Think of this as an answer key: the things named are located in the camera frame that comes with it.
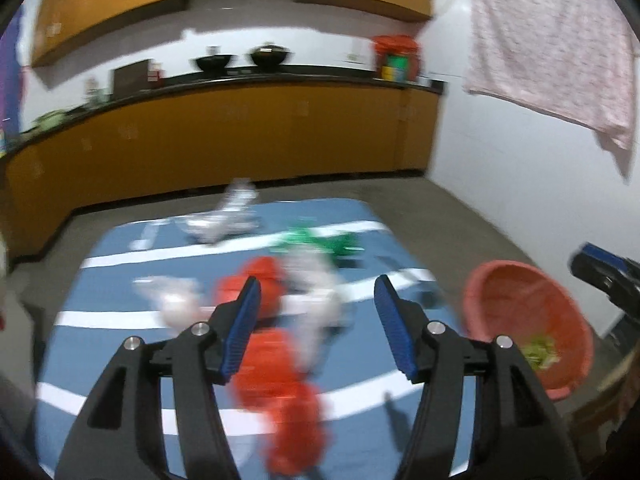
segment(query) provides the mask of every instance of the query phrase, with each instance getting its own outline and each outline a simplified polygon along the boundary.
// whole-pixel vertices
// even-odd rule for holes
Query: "yellow-green trash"
[[[522,354],[535,371],[548,370],[560,360],[555,340],[546,334],[537,336],[524,345]]]

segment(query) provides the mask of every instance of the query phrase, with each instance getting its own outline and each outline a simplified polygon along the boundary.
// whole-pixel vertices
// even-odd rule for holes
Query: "blue tablecloth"
[[[134,291],[133,279],[149,275],[195,278],[208,297],[218,279],[238,271],[249,258],[269,254],[268,246],[277,235],[303,218],[318,227],[357,232],[365,249],[355,265],[338,270],[345,294],[352,300],[348,304],[351,328],[331,340],[322,365],[310,379],[324,392],[332,436],[319,472],[326,480],[393,478],[415,417],[420,388],[396,370],[372,300],[373,279],[388,274],[400,296],[409,300],[417,300],[425,286],[436,290],[435,282],[418,285],[410,279],[412,273],[421,272],[427,279],[430,274],[420,270],[420,264],[361,202],[276,202],[257,205],[255,211],[260,217],[257,232],[215,246],[193,245],[175,219],[168,219],[158,226],[148,250],[131,250],[136,247],[132,241],[148,227],[146,222],[117,227],[94,247],[58,316],[39,377],[36,448],[46,470],[55,471],[74,417],[118,345],[132,334],[147,342],[170,337],[152,306]],[[394,271],[389,261],[413,270]],[[444,304],[427,314],[460,330],[458,320]],[[287,326],[291,321],[284,316],[279,323]],[[384,403],[385,392],[392,394],[391,404]],[[242,478],[266,480],[260,436],[255,434],[261,431],[259,416],[237,410],[224,387],[216,386],[216,397]],[[474,402],[475,382],[467,378],[452,470],[456,473],[465,470],[468,462]],[[170,470],[184,476],[170,380],[162,380],[162,408]]]

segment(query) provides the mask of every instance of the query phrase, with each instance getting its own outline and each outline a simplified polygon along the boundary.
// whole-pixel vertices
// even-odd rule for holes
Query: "black countertop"
[[[355,68],[341,68],[329,66],[313,66],[313,65],[283,65],[277,72],[262,72],[256,66],[230,68],[225,75],[212,76],[204,72],[194,72],[183,74],[175,77],[169,77],[163,80],[160,88],[152,90],[141,90],[128,97],[110,100],[98,108],[78,107],[68,112],[65,121],[54,128],[50,128],[39,134],[24,132],[23,138],[14,141],[12,146],[7,149],[7,154],[0,158],[0,169],[4,170],[7,162],[16,153],[19,153],[30,144],[36,144],[40,140],[46,139],[56,133],[81,123],[95,115],[135,104],[137,102],[158,99],[174,94],[185,94],[191,91],[199,91],[204,89],[225,88],[228,86],[250,85],[250,84],[268,84],[268,83],[289,83],[289,82],[309,82],[309,83],[342,83],[353,85],[379,86],[384,88],[398,89],[418,89],[426,92],[433,92],[438,95],[444,93],[444,81],[428,80],[429,85],[418,85],[410,82],[393,82],[385,81],[375,77],[371,70],[360,70]]]

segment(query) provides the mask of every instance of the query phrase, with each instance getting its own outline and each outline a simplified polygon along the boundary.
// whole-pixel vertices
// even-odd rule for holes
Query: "silver screw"
[[[431,321],[427,325],[427,330],[431,332],[433,335],[442,334],[446,329],[447,328],[444,326],[444,323],[441,323],[439,321]]]
[[[133,335],[131,337],[127,337],[124,340],[124,348],[126,348],[127,350],[135,350],[140,346],[140,343],[142,343],[142,341],[140,341],[140,338]]]
[[[209,331],[209,325],[202,322],[196,323],[191,327],[191,333],[197,336],[205,335],[208,331]]]
[[[513,341],[508,335],[499,335],[495,338],[495,342],[498,343],[500,348],[511,348],[513,346]]]

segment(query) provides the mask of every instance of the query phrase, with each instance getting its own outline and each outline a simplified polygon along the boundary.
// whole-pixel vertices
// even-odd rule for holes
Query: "kitchen counter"
[[[78,210],[297,176],[424,171],[442,81],[389,82],[349,68],[190,73],[31,137],[0,160],[10,261],[44,254]]]

